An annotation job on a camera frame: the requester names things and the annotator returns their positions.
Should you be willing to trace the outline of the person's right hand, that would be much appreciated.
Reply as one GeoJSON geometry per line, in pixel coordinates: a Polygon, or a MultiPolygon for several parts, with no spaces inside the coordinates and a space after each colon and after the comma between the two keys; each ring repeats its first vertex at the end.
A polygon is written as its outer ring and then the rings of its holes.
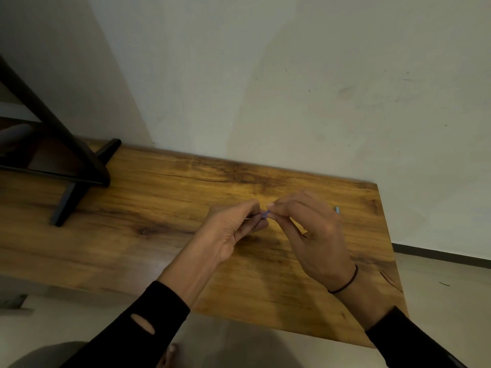
{"type": "Polygon", "coordinates": [[[334,291],[353,276],[355,264],[348,252],[341,217],[334,207],[303,190],[267,204],[268,217],[289,217],[306,240],[288,240],[304,272],[334,291]]]}

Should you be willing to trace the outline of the person's left hand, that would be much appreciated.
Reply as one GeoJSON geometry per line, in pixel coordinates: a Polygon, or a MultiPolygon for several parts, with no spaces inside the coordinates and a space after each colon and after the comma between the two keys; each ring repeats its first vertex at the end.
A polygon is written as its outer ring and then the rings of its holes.
{"type": "Polygon", "coordinates": [[[267,220],[259,217],[231,220],[227,215],[231,206],[212,208],[193,238],[181,250],[177,264],[187,281],[207,281],[230,258],[241,239],[267,227],[267,220]]]}

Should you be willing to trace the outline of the person's right forearm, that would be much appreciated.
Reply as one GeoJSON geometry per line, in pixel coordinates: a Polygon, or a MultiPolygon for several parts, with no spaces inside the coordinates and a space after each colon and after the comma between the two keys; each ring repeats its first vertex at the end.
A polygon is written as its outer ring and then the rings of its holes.
{"type": "Polygon", "coordinates": [[[414,324],[360,270],[354,282],[334,296],[361,325],[388,368],[467,368],[414,324]]]}

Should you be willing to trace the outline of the person's left forearm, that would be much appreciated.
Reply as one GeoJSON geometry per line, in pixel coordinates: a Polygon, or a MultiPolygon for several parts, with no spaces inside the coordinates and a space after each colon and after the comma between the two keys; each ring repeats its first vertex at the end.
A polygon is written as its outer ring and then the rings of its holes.
{"type": "Polygon", "coordinates": [[[132,305],[60,368],[157,368],[175,334],[233,246],[181,250],[132,305]]]}

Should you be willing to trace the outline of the black wrist band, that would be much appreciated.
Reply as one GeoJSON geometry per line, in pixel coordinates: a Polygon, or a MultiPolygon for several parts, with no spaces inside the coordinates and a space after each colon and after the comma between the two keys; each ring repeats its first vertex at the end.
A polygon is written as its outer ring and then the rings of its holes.
{"type": "Polygon", "coordinates": [[[343,286],[339,287],[338,289],[335,289],[334,291],[331,291],[328,289],[328,292],[332,295],[335,295],[335,294],[339,294],[340,292],[346,290],[354,282],[354,280],[357,278],[358,273],[359,273],[359,266],[355,264],[355,270],[354,270],[353,276],[350,278],[350,280],[347,281],[347,283],[344,284],[343,286]]]}

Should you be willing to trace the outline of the dark skirting board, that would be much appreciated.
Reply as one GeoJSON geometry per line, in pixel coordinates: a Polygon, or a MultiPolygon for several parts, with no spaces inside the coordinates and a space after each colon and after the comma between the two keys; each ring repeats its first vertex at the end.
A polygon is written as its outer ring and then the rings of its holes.
{"type": "Polygon", "coordinates": [[[432,260],[441,260],[451,263],[457,263],[460,265],[474,266],[491,270],[491,260],[402,245],[398,243],[392,243],[392,247],[395,253],[417,256],[432,260]]]}

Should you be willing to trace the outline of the black wooden shelf stand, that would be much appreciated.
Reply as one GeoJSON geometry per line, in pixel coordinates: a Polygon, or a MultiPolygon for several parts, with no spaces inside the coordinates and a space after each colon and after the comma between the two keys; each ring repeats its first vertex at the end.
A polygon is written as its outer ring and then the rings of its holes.
{"type": "Polygon", "coordinates": [[[109,160],[122,142],[97,151],[73,135],[0,55],[0,83],[38,121],[0,116],[0,169],[70,181],[50,223],[61,227],[93,186],[109,187],[109,160]]]}

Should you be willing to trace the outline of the grey flat object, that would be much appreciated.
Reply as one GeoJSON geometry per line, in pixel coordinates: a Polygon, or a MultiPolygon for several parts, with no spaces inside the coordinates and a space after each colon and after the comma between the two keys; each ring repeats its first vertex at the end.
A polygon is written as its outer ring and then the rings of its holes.
{"type": "Polygon", "coordinates": [[[34,309],[25,308],[23,306],[27,298],[28,294],[0,292],[0,316],[32,315],[34,309]]]}

